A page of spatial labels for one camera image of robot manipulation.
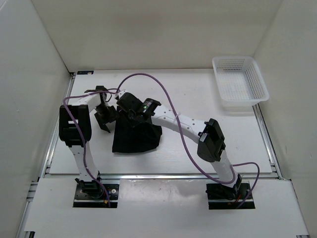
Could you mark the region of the black shorts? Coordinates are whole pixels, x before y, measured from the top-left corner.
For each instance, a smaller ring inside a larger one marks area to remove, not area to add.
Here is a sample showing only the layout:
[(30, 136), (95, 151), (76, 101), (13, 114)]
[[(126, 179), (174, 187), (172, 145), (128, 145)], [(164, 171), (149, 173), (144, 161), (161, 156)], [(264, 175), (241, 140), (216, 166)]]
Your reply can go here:
[[(139, 112), (154, 110), (161, 103), (147, 98), (138, 109)], [(141, 124), (131, 127), (127, 121), (127, 112), (117, 105), (118, 118), (115, 122), (114, 138), (112, 144), (113, 153), (143, 153), (154, 150), (159, 146), (162, 136), (162, 127), (152, 124)]]

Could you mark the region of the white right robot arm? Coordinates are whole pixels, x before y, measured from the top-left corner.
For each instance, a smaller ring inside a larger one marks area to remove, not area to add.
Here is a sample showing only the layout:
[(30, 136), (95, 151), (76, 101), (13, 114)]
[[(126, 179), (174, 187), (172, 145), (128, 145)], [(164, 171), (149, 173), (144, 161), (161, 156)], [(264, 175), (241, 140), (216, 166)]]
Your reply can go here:
[(173, 110), (150, 98), (142, 102), (132, 96), (127, 100), (127, 105), (121, 107), (133, 121), (162, 126), (194, 141), (198, 146), (199, 158), (209, 162), (219, 177), (219, 197), (234, 199), (240, 193), (241, 176), (233, 169), (228, 159), (224, 135), (216, 120), (202, 121), (175, 115)]

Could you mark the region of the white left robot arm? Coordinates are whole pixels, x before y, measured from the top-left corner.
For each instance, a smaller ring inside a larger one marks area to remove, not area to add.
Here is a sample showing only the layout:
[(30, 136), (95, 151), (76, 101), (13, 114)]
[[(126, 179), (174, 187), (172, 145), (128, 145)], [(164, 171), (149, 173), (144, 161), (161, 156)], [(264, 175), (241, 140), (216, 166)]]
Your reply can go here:
[(63, 99), (59, 108), (59, 138), (72, 152), (80, 177), (76, 179), (82, 191), (94, 199), (108, 197), (101, 183), (100, 172), (95, 166), (89, 142), (92, 138), (90, 113), (101, 130), (110, 132), (108, 124), (118, 118), (113, 106), (109, 106), (107, 94), (114, 93), (104, 86), (86, 90), (83, 95), (69, 96)]

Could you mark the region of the white perforated plastic basket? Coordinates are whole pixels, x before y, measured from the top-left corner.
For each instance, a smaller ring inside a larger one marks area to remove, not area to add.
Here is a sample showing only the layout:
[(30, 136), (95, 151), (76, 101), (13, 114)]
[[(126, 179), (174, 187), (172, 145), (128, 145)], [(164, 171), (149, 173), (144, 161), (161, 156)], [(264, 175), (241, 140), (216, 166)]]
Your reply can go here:
[(214, 57), (212, 67), (220, 97), (220, 108), (225, 114), (250, 115), (254, 106), (269, 99), (261, 70), (252, 57)]

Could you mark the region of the aluminium front rail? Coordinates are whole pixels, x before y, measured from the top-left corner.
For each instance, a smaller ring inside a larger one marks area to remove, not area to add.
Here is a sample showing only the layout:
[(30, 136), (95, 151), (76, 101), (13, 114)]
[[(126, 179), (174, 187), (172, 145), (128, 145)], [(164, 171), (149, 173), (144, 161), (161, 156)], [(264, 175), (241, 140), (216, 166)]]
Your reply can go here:
[[(241, 174), (242, 179), (255, 179), (257, 174)], [(102, 179), (208, 179), (200, 174), (101, 174)], [(281, 179), (278, 174), (260, 174), (259, 179)]]

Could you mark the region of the aluminium rail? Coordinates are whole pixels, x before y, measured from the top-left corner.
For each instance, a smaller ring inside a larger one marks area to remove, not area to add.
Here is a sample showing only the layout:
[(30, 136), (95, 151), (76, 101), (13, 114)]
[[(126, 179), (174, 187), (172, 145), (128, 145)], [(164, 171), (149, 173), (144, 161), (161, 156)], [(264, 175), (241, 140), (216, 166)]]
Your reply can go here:
[(45, 177), (47, 170), (51, 166), (55, 147), (57, 145), (57, 141), (59, 138), (59, 135), (58, 135), (59, 112), (57, 111), (57, 108), (59, 108), (59, 106), (62, 104), (62, 100), (65, 97), (70, 95), (76, 74), (77, 74), (77, 72), (70, 72), (69, 73), (69, 78), (67, 81), (65, 92), (62, 95), (62, 99), (59, 101), (58, 106), (55, 106), (53, 109), (53, 112), (56, 112), (56, 116), (54, 117), (55, 120), (54, 120), (54, 124), (53, 124), (53, 129), (49, 133), (49, 143), (45, 149), (44, 156), (43, 156), (42, 160), (40, 161), (41, 162), (40, 163), (40, 165), (41, 165), (40, 170), (36, 173), (35, 179), (32, 180), (29, 184), (29, 187), (27, 190), (27, 197), (25, 200), (24, 210), (22, 212), (20, 223), (19, 223), (16, 235), (15, 235), (16, 238), (33, 238), (34, 237), (35, 232), (25, 232), (24, 231), (25, 223), (27, 220), (28, 212), (29, 212), (30, 207), (31, 207), (31, 202), (33, 201), (33, 198), (35, 196), (38, 182), (40, 179)]
[(282, 175), (259, 105), (253, 109), (277, 178), (258, 181), (254, 193), (256, 216), (251, 219), (255, 225), (251, 228), (257, 238), (309, 238), (293, 183)]
[[(242, 179), (255, 179), (257, 174), (241, 174)], [(101, 174), (102, 179), (208, 179), (200, 174)], [(260, 174), (259, 179), (281, 179), (278, 174)]]

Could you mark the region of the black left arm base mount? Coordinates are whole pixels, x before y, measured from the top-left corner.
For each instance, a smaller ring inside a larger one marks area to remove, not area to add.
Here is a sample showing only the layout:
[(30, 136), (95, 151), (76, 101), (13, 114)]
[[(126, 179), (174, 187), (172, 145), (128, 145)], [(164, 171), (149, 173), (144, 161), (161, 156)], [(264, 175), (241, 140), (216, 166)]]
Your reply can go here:
[(119, 184), (104, 183), (105, 190), (94, 180), (82, 181), (75, 179), (77, 185), (74, 194), (73, 207), (75, 208), (117, 208)]

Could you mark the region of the aluminium left side rail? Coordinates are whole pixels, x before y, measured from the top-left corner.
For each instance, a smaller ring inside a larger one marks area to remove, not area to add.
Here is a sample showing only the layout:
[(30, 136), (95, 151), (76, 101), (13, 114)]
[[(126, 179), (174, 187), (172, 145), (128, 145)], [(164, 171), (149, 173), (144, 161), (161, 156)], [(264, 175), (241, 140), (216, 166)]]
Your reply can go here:
[(20, 223), (19, 223), (16, 235), (15, 235), (16, 238), (33, 238), (34, 237), (35, 232), (25, 232), (24, 231), (25, 223), (27, 220), (28, 212), (29, 212), (30, 207), (31, 207), (31, 202), (33, 201), (33, 198), (35, 196), (38, 182), (40, 179), (45, 177), (47, 170), (51, 166), (55, 147), (57, 145), (57, 141), (59, 138), (59, 135), (58, 135), (59, 112), (57, 111), (57, 108), (59, 108), (59, 106), (62, 104), (62, 100), (65, 97), (70, 95), (76, 74), (77, 74), (77, 72), (70, 72), (69, 73), (69, 78), (67, 81), (65, 92), (62, 95), (62, 99), (59, 101), (58, 106), (55, 106), (53, 109), (53, 112), (56, 112), (56, 116), (54, 117), (55, 120), (54, 120), (54, 124), (53, 124), (53, 129), (49, 133), (49, 143), (45, 149), (44, 156), (43, 156), (42, 160), (40, 161), (41, 162), (40, 163), (40, 165), (41, 165), (40, 170), (36, 173), (35, 179), (32, 180), (29, 184), (29, 187), (27, 190), (27, 197), (25, 200), (24, 210), (22, 212)]

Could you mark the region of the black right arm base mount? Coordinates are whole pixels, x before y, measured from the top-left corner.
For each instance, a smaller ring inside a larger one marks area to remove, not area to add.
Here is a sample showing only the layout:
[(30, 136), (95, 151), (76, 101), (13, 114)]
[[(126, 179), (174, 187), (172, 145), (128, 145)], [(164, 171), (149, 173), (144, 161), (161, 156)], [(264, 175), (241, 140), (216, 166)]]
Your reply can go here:
[(252, 194), (238, 207), (247, 197), (250, 189), (250, 184), (244, 182), (240, 185), (238, 192), (231, 193), (226, 192), (226, 187), (219, 183), (208, 183), (206, 194), (208, 197), (209, 210), (255, 209)]

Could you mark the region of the aluminium right side rail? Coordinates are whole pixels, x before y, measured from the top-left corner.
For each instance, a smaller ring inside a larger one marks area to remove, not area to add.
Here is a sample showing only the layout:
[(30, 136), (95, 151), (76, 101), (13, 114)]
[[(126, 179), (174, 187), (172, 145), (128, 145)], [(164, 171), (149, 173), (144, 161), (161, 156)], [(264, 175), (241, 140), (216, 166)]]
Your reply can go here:
[(277, 178), (258, 181), (254, 193), (256, 216), (251, 219), (255, 225), (251, 228), (257, 238), (309, 238), (293, 183), (282, 175), (259, 105), (253, 109)]

